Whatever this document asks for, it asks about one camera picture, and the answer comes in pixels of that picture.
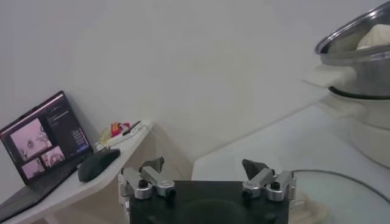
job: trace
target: screw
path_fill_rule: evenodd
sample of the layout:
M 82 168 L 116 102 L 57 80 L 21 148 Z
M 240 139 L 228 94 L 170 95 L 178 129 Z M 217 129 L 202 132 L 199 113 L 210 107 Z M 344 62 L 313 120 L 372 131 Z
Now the screw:
M 280 189 L 280 183 L 279 182 L 276 182 L 276 181 L 274 181 L 274 182 L 272 182 L 271 183 L 271 189 L 272 190 L 279 190 Z
M 148 183 L 146 180 L 142 179 L 142 180 L 140 180 L 140 181 L 138 182 L 138 187 L 139 187 L 139 188 L 145 188 L 145 187 L 147 187 L 148 184 L 149 184 L 149 183 Z

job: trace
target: white cloth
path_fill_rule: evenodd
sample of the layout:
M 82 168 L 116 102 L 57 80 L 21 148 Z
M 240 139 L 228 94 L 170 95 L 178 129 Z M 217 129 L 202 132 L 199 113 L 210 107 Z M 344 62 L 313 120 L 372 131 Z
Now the white cloth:
M 390 25 L 377 24 L 359 41 L 357 50 L 390 43 Z

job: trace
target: white table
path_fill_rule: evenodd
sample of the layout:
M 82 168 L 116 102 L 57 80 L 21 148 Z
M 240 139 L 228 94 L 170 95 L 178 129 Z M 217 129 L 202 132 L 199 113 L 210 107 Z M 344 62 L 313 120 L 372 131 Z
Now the white table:
M 323 169 L 359 179 L 390 197 L 390 169 L 358 151 L 349 140 L 349 120 L 333 119 L 316 106 L 235 141 L 194 163 L 193 180 L 247 180 L 243 159 L 280 172 Z
M 334 120 L 317 107 L 306 108 L 199 158 L 192 178 L 244 181 L 241 161 L 250 159 L 266 163 L 277 173 L 296 169 L 343 173 L 390 197 L 390 169 L 351 144 L 349 122 Z M 324 173 L 298 173 L 297 179 L 297 190 L 326 205 L 330 211 L 326 219 L 335 223 L 384 223 L 390 214 L 388 202 L 352 181 Z
M 51 215 L 53 212 L 97 193 L 117 177 L 118 172 L 141 144 L 142 140 L 149 133 L 150 128 L 152 128 L 151 122 L 144 122 L 144 125 L 148 128 L 143 127 L 130 139 L 114 146 L 114 148 L 121 150 L 121 155 L 98 177 L 90 182 L 81 183 L 77 172 L 74 172 L 39 204 L 7 220 L 3 224 L 31 223 L 43 217 L 46 217 L 49 222 L 55 223 L 55 218 Z

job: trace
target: black cable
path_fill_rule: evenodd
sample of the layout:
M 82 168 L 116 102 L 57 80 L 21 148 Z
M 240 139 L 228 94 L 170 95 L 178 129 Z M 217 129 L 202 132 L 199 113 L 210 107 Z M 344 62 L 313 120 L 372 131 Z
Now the black cable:
M 384 194 L 382 194 L 379 190 L 373 188 L 372 186 L 368 185 L 367 183 L 361 181 L 361 180 L 357 180 L 353 177 L 350 177 L 350 176 L 347 176 L 345 174 L 342 174 L 342 173 L 337 173 L 337 172 L 334 172 L 334 171 L 329 171 L 329 170 L 317 170 L 317 169 L 297 169 L 297 170 L 292 170 L 292 173 L 302 173 L 302 172 L 319 172 L 319 173 L 327 173 L 327 174 L 333 174 L 333 175 L 336 175 L 336 176 L 340 176 L 340 177 L 344 177 L 348 180 L 351 180 L 351 181 L 354 181 L 358 184 L 361 184 L 363 185 L 364 187 L 368 188 L 369 190 L 371 190 L 372 192 L 376 193 L 377 195 L 379 195 L 381 198 L 383 198 L 385 201 L 387 201 L 389 204 L 390 204 L 390 198 L 388 198 L 387 196 L 385 196 Z

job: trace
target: black computer mouse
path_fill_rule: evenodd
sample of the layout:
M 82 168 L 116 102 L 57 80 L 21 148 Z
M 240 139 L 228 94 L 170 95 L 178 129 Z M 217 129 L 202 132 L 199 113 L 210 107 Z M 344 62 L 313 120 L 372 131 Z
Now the black computer mouse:
M 119 149 L 99 151 L 88 156 L 79 168 L 79 180 L 88 182 L 99 176 L 119 155 Z

